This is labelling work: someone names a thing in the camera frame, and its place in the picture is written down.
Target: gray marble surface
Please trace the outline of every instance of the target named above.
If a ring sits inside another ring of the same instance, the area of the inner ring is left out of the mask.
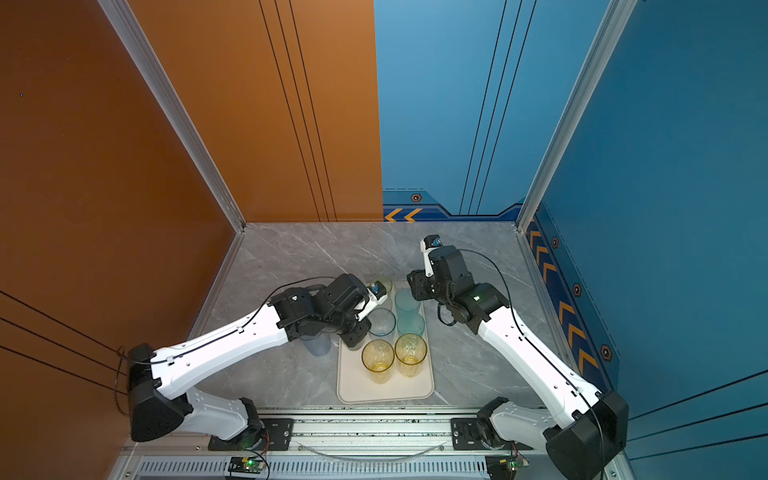
[[[554,337],[535,293],[531,272],[510,223],[250,223],[204,332],[239,319],[276,286],[308,276],[353,273],[363,282],[383,274],[405,281],[423,268],[419,241],[440,235],[443,244],[492,258],[509,285],[523,320],[553,351]],[[464,253],[476,282],[504,292],[495,268]],[[504,358],[465,326],[443,326],[437,304],[425,302],[435,392],[427,399],[381,402],[381,406],[480,407],[496,396],[523,406],[541,400]],[[227,398],[251,398],[257,406],[343,406],[336,396],[338,336],[330,352],[312,356],[301,342],[257,353],[204,380],[199,387]]]

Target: blue wall panel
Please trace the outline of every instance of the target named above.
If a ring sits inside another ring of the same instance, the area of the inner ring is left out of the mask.
[[[427,191],[452,215],[519,202],[606,6],[376,0],[384,189]]]
[[[545,195],[615,341],[631,416],[768,368],[766,18],[764,2],[638,2]],[[630,438],[765,402],[764,377],[632,420]],[[627,452],[759,435],[766,415],[678,429]],[[719,478],[727,472],[698,462],[757,452],[758,442],[632,464],[640,479]],[[758,456],[734,458],[762,475]]]

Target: white tray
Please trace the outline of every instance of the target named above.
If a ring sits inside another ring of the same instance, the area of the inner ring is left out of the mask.
[[[424,306],[419,307],[419,312],[424,316]],[[397,359],[395,359],[395,364],[390,367],[394,369],[392,377],[383,384],[375,383],[370,379],[368,370],[362,364],[362,348],[353,352],[344,342],[339,342],[339,375],[336,383],[336,394],[339,400],[344,403],[364,403],[425,399],[430,396],[435,391],[435,377],[432,375],[432,359],[426,326],[424,340],[427,342],[427,357],[419,374],[412,378],[403,376],[397,368]]]

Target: yellow cup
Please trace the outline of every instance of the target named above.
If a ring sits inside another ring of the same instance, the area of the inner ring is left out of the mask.
[[[415,333],[406,333],[395,343],[395,356],[403,376],[417,376],[427,358],[427,342]]]
[[[385,340],[372,340],[362,349],[362,364],[376,383],[387,383],[392,376],[392,364],[395,362],[395,351]]]

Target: cup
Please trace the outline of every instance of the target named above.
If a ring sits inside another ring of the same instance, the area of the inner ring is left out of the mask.
[[[362,364],[375,383],[387,383],[392,376],[392,364],[395,362],[395,350],[384,340],[368,342],[362,349]]]
[[[395,355],[397,368],[403,376],[417,376],[427,358],[427,343],[418,335],[406,333],[397,339]]]
[[[395,285],[392,283],[392,280],[388,276],[374,276],[371,279],[371,283],[374,282],[381,282],[384,288],[386,289],[386,300],[384,300],[384,303],[381,304],[384,308],[391,310],[392,309],[392,301],[395,298]]]
[[[331,337],[328,333],[320,332],[317,335],[302,335],[302,343],[314,356],[323,356],[331,350]]]
[[[395,314],[386,308],[375,308],[368,314],[368,320],[371,322],[371,330],[368,335],[371,340],[386,340],[394,343],[395,338]]]
[[[414,333],[416,335],[424,335],[424,328],[426,322],[424,317],[418,310],[412,310],[410,312],[397,313],[397,333],[399,335],[405,335],[406,333]]]
[[[397,317],[403,313],[412,312],[418,310],[421,302],[413,298],[411,295],[411,289],[404,288],[395,295],[395,307],[397,308]]]

